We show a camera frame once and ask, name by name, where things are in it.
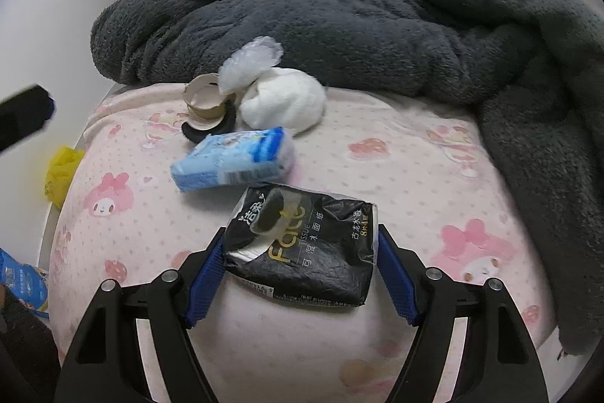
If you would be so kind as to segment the cardboard tape roll core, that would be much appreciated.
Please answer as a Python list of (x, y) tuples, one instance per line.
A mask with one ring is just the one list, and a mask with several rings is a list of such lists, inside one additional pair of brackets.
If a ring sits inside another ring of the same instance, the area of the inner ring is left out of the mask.
[(182, 94), (188, 119), (213, 120), (224, 113), (224, 96), (218, 88), (216, 74), (199, 75), (188, 83)]

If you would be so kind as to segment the pink cartoon print blanket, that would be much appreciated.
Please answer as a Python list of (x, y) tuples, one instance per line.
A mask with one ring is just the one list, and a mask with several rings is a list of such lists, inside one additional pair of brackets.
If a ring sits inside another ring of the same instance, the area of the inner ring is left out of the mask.
[[(171, 166), (190, 151), (183, 89), (158, 85), (105, 100), (57, 222), (49, 273), (52, 335), (66, 354), (105, 279), (147, 283), (202, 250), (237, 218), (264, 236), (256, 259), (311, 267), (329, 217), (311, 192), (357, 198), (360, 237), (381, 223), (400, 247), (451, 279), (503, 280), (535, 345), (554, 328), (549, 287), (470, 117), (402, 97), (332, 89), (320, 123), (294, 141), (286, 191), (181, 192)], [(273, 289), (226, 275), (190, 331), (223, 402), (382, 402), (414, 338), (380, 276), (357, 308), (279, 302)]]

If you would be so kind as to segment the yellow plastic bag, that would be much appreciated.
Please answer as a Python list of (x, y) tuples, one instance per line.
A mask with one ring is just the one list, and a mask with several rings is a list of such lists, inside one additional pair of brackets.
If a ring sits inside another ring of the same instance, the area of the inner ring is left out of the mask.
[(59, 210), (62, 208), (85, 150), (62, 146), (48, 165), (44, 182), (44, 194)]

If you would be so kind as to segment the bubble wrap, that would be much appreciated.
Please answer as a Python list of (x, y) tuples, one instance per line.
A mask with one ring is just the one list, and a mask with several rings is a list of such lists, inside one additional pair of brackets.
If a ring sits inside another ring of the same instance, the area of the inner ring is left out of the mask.
[(257, 37), (243, 45), (226, 59), (218, 71), (221, 94), (246, 89), (260, 75), (277, 66), (284, 50), (272, 37)]

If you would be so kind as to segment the black tissue packet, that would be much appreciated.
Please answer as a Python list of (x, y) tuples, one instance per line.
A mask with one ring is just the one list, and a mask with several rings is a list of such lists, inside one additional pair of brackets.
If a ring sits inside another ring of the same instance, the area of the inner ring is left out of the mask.
[(365, 303), (377, 265), (377, 206), (266, 183), (246, 189), (223, 238), (225, 269), (270, 299)]

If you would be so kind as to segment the black tape roll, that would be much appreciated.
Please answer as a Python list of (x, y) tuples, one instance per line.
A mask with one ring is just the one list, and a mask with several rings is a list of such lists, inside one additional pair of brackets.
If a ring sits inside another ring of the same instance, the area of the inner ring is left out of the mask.
[(181, 125), (184, 137), (194, 144), (201, 143), (211, 135), (227, 134), (236, 127), (236, 108), (229, 100), (224, 103), (224, 113), (213, 120), (189, 119)]

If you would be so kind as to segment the blue tissue packet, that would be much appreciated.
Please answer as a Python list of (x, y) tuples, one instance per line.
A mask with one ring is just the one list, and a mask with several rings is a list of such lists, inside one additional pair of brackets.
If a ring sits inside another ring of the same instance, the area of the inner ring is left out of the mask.
[(251, 185), (285, 178), (295, 162), (292, 136), (282, 127), (210, 135), (170, 167), (181, 192)]

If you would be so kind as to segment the dark grey fleece blanket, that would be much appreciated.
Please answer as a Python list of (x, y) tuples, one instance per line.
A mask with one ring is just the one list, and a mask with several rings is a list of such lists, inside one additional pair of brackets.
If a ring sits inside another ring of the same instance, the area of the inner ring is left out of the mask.
[(600, 13), (581, 0), (119, 0), (90, 50), (116, 83), (176, 83), (260, 36), (325, 84), (474, 114), (541, 256), (562, 347), (602, 337)]

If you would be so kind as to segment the blue snack bag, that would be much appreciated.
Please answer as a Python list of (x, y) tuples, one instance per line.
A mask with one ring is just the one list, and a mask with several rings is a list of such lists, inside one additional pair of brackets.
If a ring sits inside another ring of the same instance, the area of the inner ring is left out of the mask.
[(47, 274), (32, 265), (23, 264), (5, 250), (0, 254), (1, 282), (26, 308), (48, 319)]

